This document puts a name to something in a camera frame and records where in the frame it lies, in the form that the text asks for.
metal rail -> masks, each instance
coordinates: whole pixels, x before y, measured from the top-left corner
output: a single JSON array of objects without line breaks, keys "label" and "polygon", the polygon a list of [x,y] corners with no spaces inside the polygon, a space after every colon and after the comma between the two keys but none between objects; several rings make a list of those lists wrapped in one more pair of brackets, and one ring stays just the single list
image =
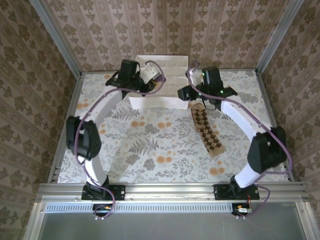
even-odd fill
[{"label": "metal rail", "polygon": [[[130,203],[238,203],[238,200],[215,200],[213,185],[216,183],[127,183],[125,187],[125,199],[123,202]],[[268,202],[305,202],[308,194],[301,182],[262,182],[261,186],[270,190],[271,195]],[[74,203],[88,202],[82,201],[81,195],[83,184],[40,184],[36,202],[42,203]],[[259,189],[260,200],[253,202],[263,202],[267,196],[267,191]]]}]

aluminum frame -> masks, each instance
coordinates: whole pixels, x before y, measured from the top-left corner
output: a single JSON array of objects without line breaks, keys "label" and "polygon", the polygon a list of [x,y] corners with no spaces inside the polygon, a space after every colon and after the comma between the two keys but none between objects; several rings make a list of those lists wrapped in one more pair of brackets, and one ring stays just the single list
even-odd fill
[{"label": "aluminum frame", "polygon": [[297,12],[299,11],[304,0],[291,0],[289,1],[281,19],[276,26],[271,39],[269,40],[267,46],[265,47],[262,56],[256,65],[256,69],[259,73],[263,73],[266,69],[268,63],[270,62],[272,56],[275,54],[282,38],[285,36],[287,30],[289,29],[293,19],[295,18]]},{"label": "aluminum frame", "polygon": [[[128,183],[126,196],[121,204],[150,203],[239,203],[238,200],[215,200],[213,185],[216,183]],[[295,203],[299,218],[308,240],[320,239],[320,232],[308,201],[308,194],[302,182],[261,182],[270,192],[268,203]],[[83,184],[42,183],[39,186],[36,203],[32,209],[24,239],[39,237],[45,209],[49,203],[110,203],[110,201],[82,201]],[[261,203],[267,196],[265,189],[259,189]]]},{"label": "aluminum frame", "polygon": [[[259,71],[256,71],[255,74],[256,74],[258,84],[259,84],[259,88],[261,90],[261,94],[262,94],[262,98],[263,98],[263,101],[265,104],[266,112],[267,112],[269,119],[270,119],[270,123],[272,126],[277,127],[278,125],[277,125],[276,117],[275,117],[274,112],[272,110],[271,103],[270,103],[270,100],[269,100],[269,97],[267,94],[267,90],[265,88],[264,82],[261,77],[261,73]],[[289,165],[289,161],[286,160],[284,165],[287,168],[287,166]],[[288,177],[289,177],[290,181],[295,181],[295,176],[292,171],[288,174]]]},{"label": "aluminum frame", "polygon": [[[124,201],[128,203],[238,203],[239,200],[215,200],[214,184],[217,183],[126,183]],[[308,200],[302,182],[260,182],[259,185],[271,191],[268,202],[295,203]],[[111,201],[82,201],[81,195],[84,184],[78,183],[42,183],[39,186],[36,203],[110,203]],[[267,196],[267,191],[259,189],[261,203]]]},{"label": "aluminum frame", "polygon": [[44,1],[30,0],[36,13],[39,15],[41,21],[43,22],[46,30],[49,32],[52,40],[62,54],[66,64],[69,66],[71,72],[73,73],[75,79],[79,79],[81,76],[81,66],[74,57],[72,48],[66,43],[63,36],[58,30],[58,24],[50,16],[48,6]]}]

damask wallpaper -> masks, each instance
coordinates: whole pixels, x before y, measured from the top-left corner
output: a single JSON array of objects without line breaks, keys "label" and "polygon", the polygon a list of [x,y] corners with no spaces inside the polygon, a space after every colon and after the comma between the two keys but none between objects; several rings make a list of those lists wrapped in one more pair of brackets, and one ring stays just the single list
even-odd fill
[{"label": "damask wallpaper", "polygon": [[305,0],[262,78],[320,226],[320,1]]},{"label": "damask wallpaper", "polygon": [[288,0],[44,0],[82,71],[136,55],[255,68]]},{"label": "damask wallpaper", "polygon": [[75,79],[28,0],[0,1],[0,239],[22,239]]}]

folded white paper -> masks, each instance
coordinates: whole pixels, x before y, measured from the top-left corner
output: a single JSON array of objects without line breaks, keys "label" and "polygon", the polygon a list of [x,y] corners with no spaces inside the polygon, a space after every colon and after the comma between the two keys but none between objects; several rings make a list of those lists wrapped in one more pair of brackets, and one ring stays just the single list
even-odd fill
[{"label": "folded white paper", "polygon": [[140,63],[142,70],[146,61],[155,61],[162,68],[166,82],[156,94],[142,97],[140,94],[129,93],[128,96],[133,109],[188,108],[188,101],[182,101],[178,98],[178,90],[188,85],[188,79],[185,75],[188,69],[188,56],[138,55],[135,60]]}]

brown checkered cloth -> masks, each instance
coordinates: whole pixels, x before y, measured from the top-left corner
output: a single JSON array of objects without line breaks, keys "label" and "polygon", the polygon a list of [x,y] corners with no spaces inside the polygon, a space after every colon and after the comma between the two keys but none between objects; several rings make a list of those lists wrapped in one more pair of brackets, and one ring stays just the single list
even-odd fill
[{"label": "brown checkered cloth", "polygon": [[202,141],[209,154],[214,157],[224,153],[225,147],[209,125],[205,106],[201,103],[196,103],[191,107],[191,113],[195,130],[201,134]]}]

